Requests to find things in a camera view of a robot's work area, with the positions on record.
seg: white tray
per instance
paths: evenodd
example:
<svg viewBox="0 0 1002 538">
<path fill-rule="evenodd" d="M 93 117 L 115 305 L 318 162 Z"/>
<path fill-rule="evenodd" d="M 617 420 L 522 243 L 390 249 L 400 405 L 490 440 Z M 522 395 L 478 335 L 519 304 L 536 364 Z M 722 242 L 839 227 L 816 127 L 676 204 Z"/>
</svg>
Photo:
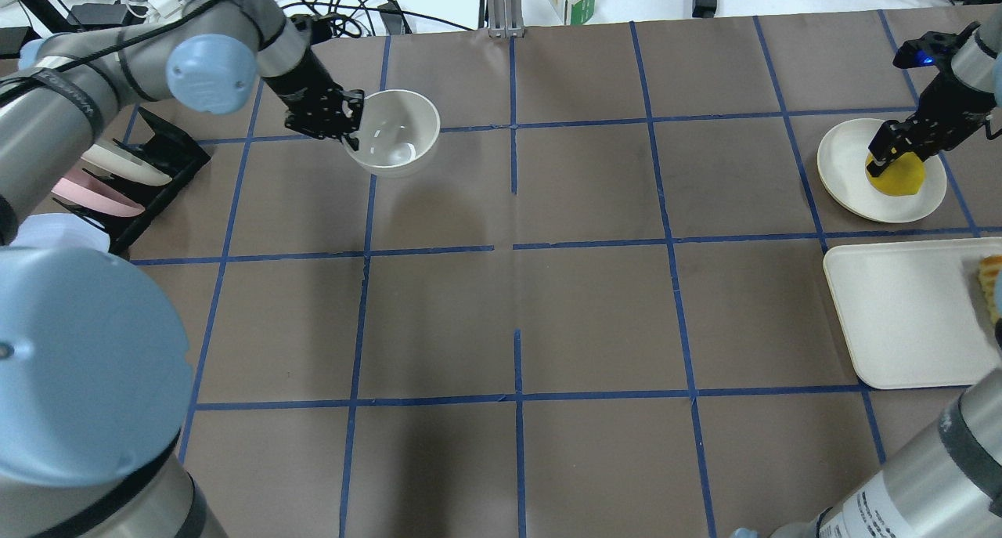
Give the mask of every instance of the white tray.
<svg viewBox="0 0 1002 538">
<path fill-rule="evenodd" d="M 966 386 L 1002 364 L 978 262 L 1002 238 L 839 245 L 825 275 L 861 380 L 877 389 Z"/>
</svg>

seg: white cup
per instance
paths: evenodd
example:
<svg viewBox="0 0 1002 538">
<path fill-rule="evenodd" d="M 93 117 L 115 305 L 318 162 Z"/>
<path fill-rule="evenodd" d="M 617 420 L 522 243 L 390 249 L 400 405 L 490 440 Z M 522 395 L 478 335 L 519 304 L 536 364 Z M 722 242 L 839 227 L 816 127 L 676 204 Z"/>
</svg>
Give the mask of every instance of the white cup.
<svg viewBox="0 0 1002 538">
<path fill-rule="evenodd" d="M 441 120 L 429 98 L 409 89 L 387 89 L 366 98 L 356 137 L 359 149 L 345 144 L 355 162 L 377 176 L 404 177 L 432 157 Z"/>
</svg>

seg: white label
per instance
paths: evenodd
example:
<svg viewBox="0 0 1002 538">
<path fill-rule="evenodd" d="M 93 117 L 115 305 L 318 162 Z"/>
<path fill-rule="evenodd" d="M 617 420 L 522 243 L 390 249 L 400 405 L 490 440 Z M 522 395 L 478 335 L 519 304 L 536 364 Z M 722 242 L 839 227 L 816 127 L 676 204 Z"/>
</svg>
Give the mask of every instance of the white label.
<svg viewBox="0 0 1002 538">
<path fill-rule="evenodd" d="M 846 501 L 842 506 L 842 520 L 833 528 L 840 526 L 846 534 L 842 538 L 918 538 L 888 495 L 884 472 L 874 476 Z"/>
<path fill-rule="evenodd" d="M 818 538 L 849 538 L 849 533 L 846 531 L 846 520 L 842 513 L 835 515 L 832 520 L 821 527 Z"/>
</svg>

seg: yellow sponge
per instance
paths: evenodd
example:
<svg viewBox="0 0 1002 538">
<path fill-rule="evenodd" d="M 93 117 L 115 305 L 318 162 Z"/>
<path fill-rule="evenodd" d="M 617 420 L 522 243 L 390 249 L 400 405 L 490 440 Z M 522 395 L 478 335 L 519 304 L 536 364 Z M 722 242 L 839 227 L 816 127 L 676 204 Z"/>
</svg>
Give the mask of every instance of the yellow sponge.
<svg viewBox="0 0 1002 538">
<path fill-rule="evenodd" d="M 873 162 L 874 156 L 867 155 L 866 166 Z M 915 152 L 905 152 L 894 162 L 888 164 L 879 177 L 873 177 L 866 170 L 873 187 L 885 195 L 915 195 L 926 180 L 926 164 Z"/>
</svg>

